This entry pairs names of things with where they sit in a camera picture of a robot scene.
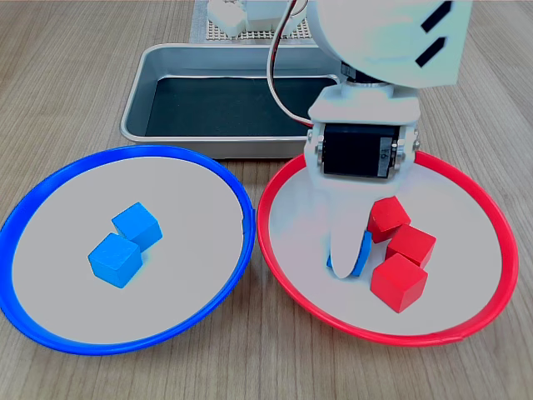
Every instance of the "wood grain surface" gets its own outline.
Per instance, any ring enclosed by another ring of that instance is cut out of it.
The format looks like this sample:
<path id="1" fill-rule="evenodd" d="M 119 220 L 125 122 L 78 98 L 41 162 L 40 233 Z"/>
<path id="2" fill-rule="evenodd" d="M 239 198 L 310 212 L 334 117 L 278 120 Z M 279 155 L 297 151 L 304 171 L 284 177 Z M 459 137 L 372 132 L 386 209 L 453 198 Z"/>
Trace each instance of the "wood grain surface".
<path id="1" fill-rule="evenodd" d="M 50 173 L 129 144 L 118 124 L 139 57 L 153 44 L 186 43 L 192 9 L 184 1 L 0 2 L 2 222 Z M 459 84 L 421 99 L 422 150 L 488 191 L 520 249 L 509 307 L 474 337 L 404 349 L 347 336 L 297 306 L 256 247 L 211 316 L 141 352 L 54 352 L 2 315 L 0 399 L 532 399 L 532 99 L 533 3 L 477 2 Z M 257 205 L 282 164 L 225 165 Z"/>

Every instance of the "white plate surface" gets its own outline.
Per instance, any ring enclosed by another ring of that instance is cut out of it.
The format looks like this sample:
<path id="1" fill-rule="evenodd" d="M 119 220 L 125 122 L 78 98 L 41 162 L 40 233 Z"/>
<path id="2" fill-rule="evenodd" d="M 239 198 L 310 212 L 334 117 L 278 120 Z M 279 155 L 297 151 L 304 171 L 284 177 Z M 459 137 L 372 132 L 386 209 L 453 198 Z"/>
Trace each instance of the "white plate surface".
<path id="1" fill-rule="evenodd" d="M 462 188 L 416 164 L 397 197 L 411 225 L 437 239 L 424 293 L 404 312 L 394 312 L 370 291 L 372 271 L 384 261 L 388 242 L 372 245 L 359 278 L 341 280 L 326 267 L 329 210 L 305 169 L 285 183 L 271 208 L 271 245 L 281 270 L 324 312 L 376 333 L 424 335 L 474 317 L 501 277 L 501 249 L 491 221 Z"/>
<path id="2" fill-rule="evenodd" d="M 88 254 L 111 219 L 141 202 L 163 239 L 124 288 L 95 277 Z M 130 342 L 166 331 L 206 306 L 234 272 L 242 209 L 214 172 L 167 157 L 105 164 L 62 185 L 20 239 L 13 286 L 27 314 L 56 335 L 90 344 Z"/>

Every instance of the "blue rim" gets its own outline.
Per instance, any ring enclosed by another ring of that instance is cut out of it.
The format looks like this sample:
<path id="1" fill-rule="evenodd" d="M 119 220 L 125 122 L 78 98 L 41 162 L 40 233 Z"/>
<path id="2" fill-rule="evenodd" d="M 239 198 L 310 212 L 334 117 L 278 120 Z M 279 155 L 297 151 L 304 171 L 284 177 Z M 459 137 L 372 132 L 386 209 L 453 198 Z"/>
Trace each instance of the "blue rim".
<path id="1" fill-rule="evenodd" d="M 18 302 L 12 284 L 12 263 L 18 241 L 33 214 L 64 183 L 81 173 L 101 167 L 102 165 L 139 157 L 176 158 L 195 163 L 211 170 L 228 184 L 236 194 L 243 213 L 244 241 L 237 266 L 226 285 L 224 285 L 222 290 L 206 306 L 186 321 L 165 332 L 133 342 L 105 345 L 75 342 L 54 335 L 36 324 Z M 255 236 L 255 210 L 245 188 L 231 172 L 209 157 L 179 147 L 149 145 L 119 147 L 98 152 L 67 165 L 39 183 L 21 200 L 3 224 L 2 230 L 0 231 L 0 251 L 2 254 L 0 258 L 0 308 L 6 318 L 22 334 L 47 348 L 60 352 L 85 356 L 105 356 L 148 348 L 173 338 L 196 325 L 226 299 L 246 271 L 247 265 L 252 257 Z"/>

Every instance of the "black stripe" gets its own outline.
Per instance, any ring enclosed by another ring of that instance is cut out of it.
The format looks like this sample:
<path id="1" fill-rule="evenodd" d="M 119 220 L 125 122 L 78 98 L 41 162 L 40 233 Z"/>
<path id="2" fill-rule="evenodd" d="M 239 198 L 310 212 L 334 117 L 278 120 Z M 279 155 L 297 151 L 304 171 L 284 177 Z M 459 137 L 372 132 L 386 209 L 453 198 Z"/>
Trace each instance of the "black stripe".
<path id="1" fill-rule="evenodd" d="M 431 29 L 435 27 L 437 23 L 441 21 L 451 10 L 452 2 L 443 2 L 434 13 L 432 13 L 425 21 L 422 23 L 422 29 L 428 33 Z"/>
<path id="2" fill-rule="evenodd" d="M 417 59 L 416 63 L 420 68 L 424 67 L 446 44 L 446 38 L 439 37 L 431 46 L 427 48 Z"/>

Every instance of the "red rim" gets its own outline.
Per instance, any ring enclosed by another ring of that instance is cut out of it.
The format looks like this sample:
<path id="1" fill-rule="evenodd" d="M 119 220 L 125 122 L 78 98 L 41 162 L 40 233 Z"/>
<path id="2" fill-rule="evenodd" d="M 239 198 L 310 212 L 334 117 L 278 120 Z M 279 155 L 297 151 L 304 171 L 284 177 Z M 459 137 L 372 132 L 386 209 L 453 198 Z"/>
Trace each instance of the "red rim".
<path id="1" fill-rule="evenodd" d="M 474 317 L 461 325 L 446 329 L 445 331 L 435 332 L 429 335 L 396 336 L 354 327 L 353 325 L 345 323 L 331 316 L 327 312 L 324 312 L 307 300 L 294 286 L 292 286 L 274 256 L 269 235 L 269 217 L 272 203 L 281 187 L 292 176 L 306 166 L 306 161 L 303 155 L 291 160 L 268 183 L 259 203 L 259 208 L 257 209 L 257 233 L 263 256 L 277 281 L 283 286 L 289 295 L 308 312 L 321 319 L 323 322 L 328 323 L 345 333 L 375 343 L 392 346 L 425 347 L 459 342 L 460 340 L 479 332 L 498 317 L 511 300 L 518 279 L 518 249 L 516 247 L 515 237 L 511 230 L 511 226 L 491 197 L 470 177 L 436 157 L 424 152 L 418 152 L 416 155 L 416 163 L 450 179 L 472 196 L 491 220 L 501 247 L 501 278 L 492 299 Z"/>

